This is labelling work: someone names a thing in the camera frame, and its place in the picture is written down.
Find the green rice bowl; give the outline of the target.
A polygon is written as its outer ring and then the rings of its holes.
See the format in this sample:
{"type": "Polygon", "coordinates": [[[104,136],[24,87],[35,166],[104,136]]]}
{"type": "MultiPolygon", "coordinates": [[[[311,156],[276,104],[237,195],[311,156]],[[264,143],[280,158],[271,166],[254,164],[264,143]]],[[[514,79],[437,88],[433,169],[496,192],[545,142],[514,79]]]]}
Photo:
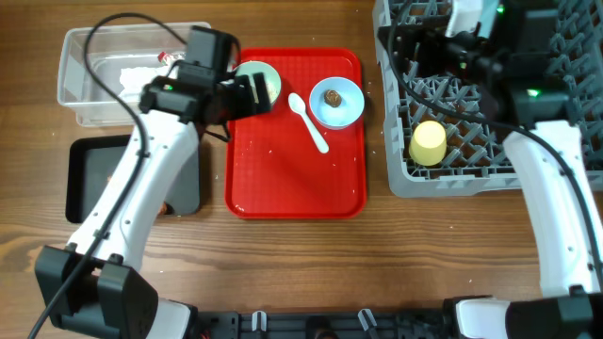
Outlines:
{"type": "Polygon", "coordinates": [[[270,104],[274,105],[281,93],[282,80],[278,72],[268,63],[262,61],[247,61],[236,67],[236,76],[247,76],[253,89],[255,82],[253,76],[256,73],[262,73],[269,95],[270,104]]]}

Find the red snack wrapper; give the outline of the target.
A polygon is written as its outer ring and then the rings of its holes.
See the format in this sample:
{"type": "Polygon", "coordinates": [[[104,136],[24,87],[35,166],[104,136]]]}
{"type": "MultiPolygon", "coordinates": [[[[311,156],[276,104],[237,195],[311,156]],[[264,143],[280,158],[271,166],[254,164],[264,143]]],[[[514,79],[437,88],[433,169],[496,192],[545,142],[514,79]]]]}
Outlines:
{"type": "Polygon", "coordinates": [[[186,56],[185,53],[168,53],[168,52],[161,52],[158,56],[157,59],[158,61],[163,65],[163,66],[171,66],[174,62],[176,62],[177,60],[181,60],[184,59],[186,56]]]}

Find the brown food ball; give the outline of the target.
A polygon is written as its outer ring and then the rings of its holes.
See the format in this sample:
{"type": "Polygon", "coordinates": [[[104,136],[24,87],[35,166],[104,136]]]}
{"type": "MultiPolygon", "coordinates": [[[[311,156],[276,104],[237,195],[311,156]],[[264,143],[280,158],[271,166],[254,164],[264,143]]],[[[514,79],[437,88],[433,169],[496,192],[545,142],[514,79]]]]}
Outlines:
{"type": "Polygon", "coordinates": [[[333,108],[340,107],[343,102],[341,95],[334,89],[326,90],[323,99],[326,105],[333,108]]]}

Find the yellow plastic cup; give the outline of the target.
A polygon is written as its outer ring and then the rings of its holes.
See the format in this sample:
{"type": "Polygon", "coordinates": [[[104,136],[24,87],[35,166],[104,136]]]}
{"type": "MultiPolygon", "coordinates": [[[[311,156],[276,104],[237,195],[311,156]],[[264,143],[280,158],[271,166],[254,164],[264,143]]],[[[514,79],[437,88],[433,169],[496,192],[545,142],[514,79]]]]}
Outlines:
{"type": "Polygon", "coordinates": [[[409,155],[421,166],[434,166],[440,163],[447,151],[447,134],[438,121],[424,121],[413,132],[409,155]]]}

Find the white napkin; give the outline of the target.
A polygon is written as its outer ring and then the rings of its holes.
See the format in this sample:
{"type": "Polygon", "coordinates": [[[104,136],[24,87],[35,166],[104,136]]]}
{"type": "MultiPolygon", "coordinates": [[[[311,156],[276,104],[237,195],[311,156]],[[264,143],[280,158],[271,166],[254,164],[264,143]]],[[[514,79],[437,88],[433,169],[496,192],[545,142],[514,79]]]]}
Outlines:
{"type": "Polygon", "coordinates": [[[121,69],[119,81],[122,85],[122,91],[119,96],[125,101],[137,100],[147,84],[158,76],[166,76],[170,69],[171,65],[121,69]]]}

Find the small light blue bowl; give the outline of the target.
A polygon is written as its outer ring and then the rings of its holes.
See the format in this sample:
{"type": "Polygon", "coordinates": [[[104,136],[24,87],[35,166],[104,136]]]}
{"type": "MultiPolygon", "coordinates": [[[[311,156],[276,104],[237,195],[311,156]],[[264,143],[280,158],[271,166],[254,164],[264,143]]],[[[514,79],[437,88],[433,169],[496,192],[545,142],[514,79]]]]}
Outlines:
{"type": "Polygon", "coordinates": [[[314,118],[324,127],[341,130],[353,125],[365,109],[365,96],[359,86],[348,78],[328,77],[319,81],[311,90],[310,110],[314,118]],[[325,95],[334,91],[341,100],[339,106],[327,103],[325,95]]]}

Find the orange carrot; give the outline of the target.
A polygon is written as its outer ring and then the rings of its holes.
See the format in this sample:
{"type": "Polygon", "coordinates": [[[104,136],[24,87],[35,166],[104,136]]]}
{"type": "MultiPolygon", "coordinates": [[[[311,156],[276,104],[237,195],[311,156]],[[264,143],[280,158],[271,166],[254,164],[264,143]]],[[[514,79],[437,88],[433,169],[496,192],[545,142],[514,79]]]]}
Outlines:
{"type": "Polygon", "coordinates": [[[167,213],[167,211],[168,211],[168,206],[167,206],[167,204],[165,204],[165,203],[163,202],[163,203],[161,204],[161,206],[160,206],[159,211],[158,211],[158,213],[157,213],[157,214],[158,214],[159,216],[162,216],[162,215],[165,215],[165,214],[167,213]]]}

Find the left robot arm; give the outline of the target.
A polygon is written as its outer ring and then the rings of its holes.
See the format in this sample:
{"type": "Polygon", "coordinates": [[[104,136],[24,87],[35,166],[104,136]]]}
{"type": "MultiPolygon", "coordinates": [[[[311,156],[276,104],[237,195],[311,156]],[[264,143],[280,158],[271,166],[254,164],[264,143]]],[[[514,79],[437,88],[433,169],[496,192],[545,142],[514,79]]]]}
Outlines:
{"type": "Polygon", "coordinates": [[[86,220],[64,248],[40,252],[40,322],[99,338],[198,335],[197,309],[161,298],[140,275],[150,230],[201,137],[267,113],[271,103],[262,74],[236,73],[241,47],[233,35],[195,25],[184,44],[184,57],[130,110],[130,141],[86,220]]]}

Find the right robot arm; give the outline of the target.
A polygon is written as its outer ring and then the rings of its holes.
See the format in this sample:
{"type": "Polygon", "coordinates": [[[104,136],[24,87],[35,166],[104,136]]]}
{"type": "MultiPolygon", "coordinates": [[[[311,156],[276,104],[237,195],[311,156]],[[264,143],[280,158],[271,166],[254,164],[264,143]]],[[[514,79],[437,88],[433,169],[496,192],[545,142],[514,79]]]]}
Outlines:
{"type": "Polygon", "coordinates": [[[507,131],[504,152],[519,179],[540,261],[542,297],[449,299],[453,338],[598,338],[602,334],[602,222],[581,152],[567,84],[546,69],[558,20],[554,1],[456,1],[449,19],[377,30],[391,70],[418,104],[404,69],[449,73],[478,85],[494,108],[489,125],[507,131]]]}

